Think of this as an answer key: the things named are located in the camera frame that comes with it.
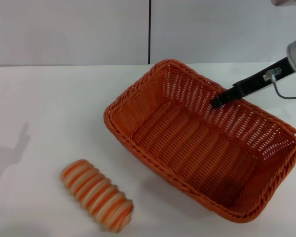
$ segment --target table surface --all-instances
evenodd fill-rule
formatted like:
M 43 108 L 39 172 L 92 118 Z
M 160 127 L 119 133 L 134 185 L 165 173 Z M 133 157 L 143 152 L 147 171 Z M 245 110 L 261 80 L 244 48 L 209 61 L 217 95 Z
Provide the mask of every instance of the table surface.
M 190 65 L 224 87 L 269 66 Z M 296 236 L 296 166 L 263 213 L 229 222 L 168 185 L 106 129 L 103 112 L 151 65 L 0 68 L 0 237 L 106 237 L 63 188 L 61 170 L 77 159 L 99 168 L 134 201 L 126 237 Z M 278 83 L 296 95 L 296 75 Z M 272 86 L 246 98 L 296 128 L 296 100 Z

